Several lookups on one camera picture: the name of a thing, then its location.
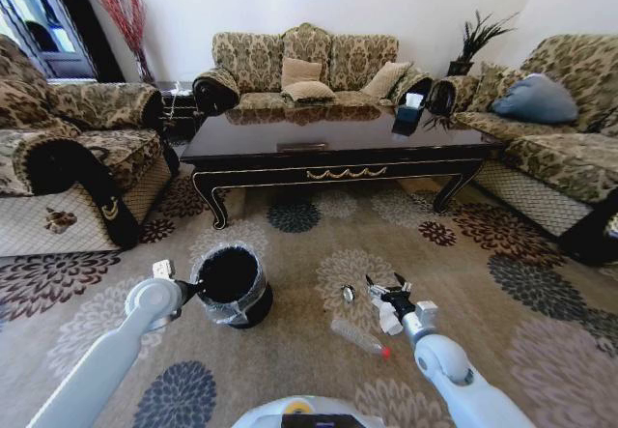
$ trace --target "white wall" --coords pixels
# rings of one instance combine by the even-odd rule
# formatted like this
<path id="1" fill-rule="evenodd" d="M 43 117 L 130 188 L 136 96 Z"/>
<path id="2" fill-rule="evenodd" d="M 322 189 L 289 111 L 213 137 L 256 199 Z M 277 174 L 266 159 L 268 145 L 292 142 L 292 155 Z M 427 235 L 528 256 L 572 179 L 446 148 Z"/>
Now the white wall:
<path id="1" fill-rule="evenodd" d="M 145 47 L 158 80 L 192 80 L 212 66 L 211 38 L 219 31 L 280 33 L 312 22 L 334 33 L 386 33 L 400 39 L 400 59 L 443 74 L 459 54 L 464 21 L 521 11 L 527 0 L 145 0 Z M 130 52 L 97 0 L 91 0 L 127 79 L 137 74 Z M 476 58 L 492 59 L 510 35 Z"/>
<path id="2" fill-rule="evenodd" d="M 519 66 L 545 37 L 618 33 L 618 0 L 529 0 L 497 61 Z"/>

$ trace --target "white robotic arm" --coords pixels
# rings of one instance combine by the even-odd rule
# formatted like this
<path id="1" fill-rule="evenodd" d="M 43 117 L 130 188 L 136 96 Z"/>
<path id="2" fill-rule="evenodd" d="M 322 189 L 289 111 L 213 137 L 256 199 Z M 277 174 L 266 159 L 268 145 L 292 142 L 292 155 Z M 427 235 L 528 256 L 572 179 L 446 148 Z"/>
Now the white robotic arm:
<path id="1" fill-rule="evenodd" d="M 200 284 L 172 280 L 174 272 L 169 261 L 154 264 L 153 270 L 154 278 L 139 283 L 126 298 L 125 321 L 93 344 L 29 427 L 92 426 L 137 358 L 142 335 L 180 317 L 181 307 L 201 289 Z M 446 401 L 456 425 L 459 428 L 534 427 L 506 394 L 490 385 L 472 366 L 459 344 L 436 334 L 437 307 L 430 301 L 416 305 L 409 302 L 411 286 L 400 276 L 398 279 L 401 288 L 383 288 L 368 278 L 370 293 L 393 305 L 410 344 L 415 347 L 416 364 Z M 328 417 L 320 414 L 333 414 L 334 418 L 350 415 L 361 426 L 384 428 L 379 419 L 359 414 L 344 401 L 314 396 L 271 402 L 245 414 L 234 428 L 280 427 L 286 416 L 298 416 L 294 413 L 299 407 L 318 421 Z"/>
<path id="2" fill-rule="evenodd" d="M 504 392 L 483 378 L 458 343 L 437 334 L 435 304 L 428 300 L 412 304 L 411 285 L 395 276 L 401 288 L 384 288 L 368 277 L 370 294 L 393 305 L 414 348 L 416 365 L 434 384 L 458 428 L 534 428 Z"/>

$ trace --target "sofa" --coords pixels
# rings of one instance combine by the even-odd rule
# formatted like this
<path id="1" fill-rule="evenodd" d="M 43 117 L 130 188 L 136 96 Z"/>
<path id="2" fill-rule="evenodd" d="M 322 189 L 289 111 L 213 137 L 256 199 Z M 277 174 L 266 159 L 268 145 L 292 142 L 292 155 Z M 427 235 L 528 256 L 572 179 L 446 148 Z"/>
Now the sofa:
<path id="1" fill-rule="evenodd" d="M 395 62 L 399 42 L 388 35 L 335 35 L 303 23 L 281 35 L 223 32 L 212 38 L 215 68 L 193 82 L 199 111 L 227 111 L 235 124 L 288 120 L 371 120 L 380 106 L 405 101 L 406 93 L 427 96 L 432 79 L 411 66 L 387 99 L 360 92 L 387 62 Z M 320 81 L 335 92 L 324 104 L 298 105 L 281 95 L 283 58 L 322 63 Z"/>
<path id="2" fill-rule="evenodd" d="M 134 246 L 178 171 L 145 84 L 48 84 L 0 36 L 0 256 Z"/>
<path id="3" fill-rule="evenodd" d="M 588 263 L 618 257 L 618 36 L 559 35 L 543 40 L 520 67 L 562 83 L 578 108 L 575 123 L 522 123 L 490 111 L 467 111 L 479 78 L 446 77 L 457 123 L 503 140 L 505 152 L 489 161 L 476 182 L 558 237 Z"/>

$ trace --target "blue pillow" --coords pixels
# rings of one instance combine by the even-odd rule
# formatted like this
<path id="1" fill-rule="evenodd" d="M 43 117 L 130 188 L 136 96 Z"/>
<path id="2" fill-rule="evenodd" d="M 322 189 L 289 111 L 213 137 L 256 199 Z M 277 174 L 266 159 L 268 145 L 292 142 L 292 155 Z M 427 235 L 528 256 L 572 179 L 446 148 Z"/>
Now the blue pillow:
<path id="1" fill-rule="evenodd" d="M 577 105 L 569 91 L 542 73 L 513 85 L 492 104 L 500 116 L 536 124 L 567 124 L 577 119 Z"/>

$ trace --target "coffee table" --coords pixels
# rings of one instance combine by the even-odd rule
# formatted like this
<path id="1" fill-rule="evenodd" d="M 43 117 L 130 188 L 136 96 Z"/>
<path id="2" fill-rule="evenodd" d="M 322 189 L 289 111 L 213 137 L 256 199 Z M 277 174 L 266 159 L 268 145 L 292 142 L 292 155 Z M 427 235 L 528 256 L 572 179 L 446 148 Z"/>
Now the coffee table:
<path id="1" fill-rule="evenodd" d="M 434 201 L 442 213 L 504 147 L 481 131 L 449 128 L 427 111 L 416 125 L 396 121 L 392 108 L 315 112 L 225 113 L 204 122 L 181 161 L 195 165 L 193 185 L 210 206 L 215 229 L 225 228 L 228 217 L 216 190 L 230 187 L 450 176 Z"/>

